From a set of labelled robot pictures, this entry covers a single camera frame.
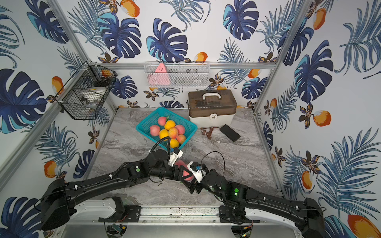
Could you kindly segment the teal plastic basket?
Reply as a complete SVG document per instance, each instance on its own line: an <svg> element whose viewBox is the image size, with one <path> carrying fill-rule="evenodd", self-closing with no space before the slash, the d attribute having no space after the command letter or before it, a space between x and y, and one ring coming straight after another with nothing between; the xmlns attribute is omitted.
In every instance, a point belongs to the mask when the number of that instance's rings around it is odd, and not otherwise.
<svg viewBox="0 0 381 238"><path fill-rule="evenodd" d="M182 125L185 127L186 140L179 146L179 149L182 150L196 133L197 126L186 118L166 108L157 108L136 126L136 130L154 143L158 142L160 140L159 136L152 136L150 133L150 127L154 125L158 126L158 119L160 117L167 117L168 119L173 120L177 125Z"/></svg>

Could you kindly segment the yellow peach front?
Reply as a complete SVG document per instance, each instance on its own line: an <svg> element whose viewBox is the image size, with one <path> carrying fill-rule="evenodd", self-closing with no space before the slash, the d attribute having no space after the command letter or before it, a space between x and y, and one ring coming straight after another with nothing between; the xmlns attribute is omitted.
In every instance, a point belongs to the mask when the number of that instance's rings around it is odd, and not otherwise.
<svg viewBox="0 0 381 238"><path fill-rule="evenodd" d="M180 143L178 142L177 139L171 139L171 140L170 140L170 147L171 147L171 148L178 148L179 145L180 145Z"/></svg>

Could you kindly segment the orange pink peach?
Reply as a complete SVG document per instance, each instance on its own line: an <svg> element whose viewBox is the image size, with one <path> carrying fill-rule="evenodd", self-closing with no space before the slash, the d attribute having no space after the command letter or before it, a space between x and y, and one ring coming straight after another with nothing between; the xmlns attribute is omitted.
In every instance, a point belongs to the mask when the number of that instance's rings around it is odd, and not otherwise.
<svg viewBox="0 0 381 238"><path fill-rule="evenodd" d="M186 138L185 135L183 135L183 134L178 135L177 138L176 138L176 140L178 141L178 143L179 143L180 145L182 145L183 143L185 143L186 139L187 139L187 138Z"/></svg>
<svg viewBox="0 0 381 238"><path fill-rule="evenodd" d="M171 129L168 130L168 136L171 138L171 139L176 139L179 135L179 131L176 127L173 127Z"/></svg>

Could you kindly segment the yellow red peach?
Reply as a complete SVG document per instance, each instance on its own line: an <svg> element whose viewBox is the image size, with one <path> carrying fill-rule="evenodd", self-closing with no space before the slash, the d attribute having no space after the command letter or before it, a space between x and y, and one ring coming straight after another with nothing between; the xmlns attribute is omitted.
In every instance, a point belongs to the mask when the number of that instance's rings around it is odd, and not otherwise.
<svg viewBox="0 0 381 238"><path fill-rule="evenodd" d="M176 126L176 123L173 120L168 120L166 122L166 124L164 125L164 128L169 131L170 129L174 128L175 126Z"/></svg>

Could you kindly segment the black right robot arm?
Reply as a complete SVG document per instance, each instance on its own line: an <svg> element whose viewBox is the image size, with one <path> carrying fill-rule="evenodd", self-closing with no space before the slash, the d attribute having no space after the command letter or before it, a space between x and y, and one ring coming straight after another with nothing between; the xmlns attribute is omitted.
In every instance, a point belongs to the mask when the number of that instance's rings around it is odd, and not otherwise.
<svg viewBox="0 0 381 238"><path fill-rule="evenodd" d="M243 184L228 181L216 170L192 174L181 166L174 179L184 183L190 193L203 189L222 201L218 216L222 223L244 225L257 221L271 222L301 232L304 238L323 238L323 211L313 199L288 200L262 193Z"/></svg>

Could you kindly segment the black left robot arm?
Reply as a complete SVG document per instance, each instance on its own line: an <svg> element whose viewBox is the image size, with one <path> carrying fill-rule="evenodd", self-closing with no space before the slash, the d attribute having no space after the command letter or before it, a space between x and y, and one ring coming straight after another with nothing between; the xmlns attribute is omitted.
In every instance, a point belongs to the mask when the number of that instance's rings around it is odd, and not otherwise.
<svg viewBox="0 0 381 238"><path fill-rule="evenodd" d="M170 166L168 153L159 149L139 161L124 162L106 175L72 182L60 178L52 182L40 200L41 230L64 225L77 212L75 207L88 199L147 182L151 177L181 181L190 193L202 190L186 166Z"/></svg>

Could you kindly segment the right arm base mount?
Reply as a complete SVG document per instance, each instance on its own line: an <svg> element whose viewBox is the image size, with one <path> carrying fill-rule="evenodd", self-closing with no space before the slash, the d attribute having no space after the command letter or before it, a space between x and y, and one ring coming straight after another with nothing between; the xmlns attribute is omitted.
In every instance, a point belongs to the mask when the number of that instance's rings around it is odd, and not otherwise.
<svg viewBox="0 0 381 238"><path fill-rule="evenodd" d="M232 223L236 225L252 223L252 221L245 216L243 210L237 210L225 205L219 206L218 216L221 223Z"/></svg>

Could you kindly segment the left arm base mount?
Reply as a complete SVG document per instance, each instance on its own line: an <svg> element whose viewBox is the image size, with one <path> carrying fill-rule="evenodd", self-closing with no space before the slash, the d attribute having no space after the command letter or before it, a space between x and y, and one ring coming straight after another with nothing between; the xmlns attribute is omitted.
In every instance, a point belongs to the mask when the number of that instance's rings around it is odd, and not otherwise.
<svg viewBox="0 0 381 238"><path fill-rule="evenodd" d="M141 206L124 205L120 197L111 197L116 210L107 218L100 217L98 222L104 223L137 223L140 219Z"/></svg>

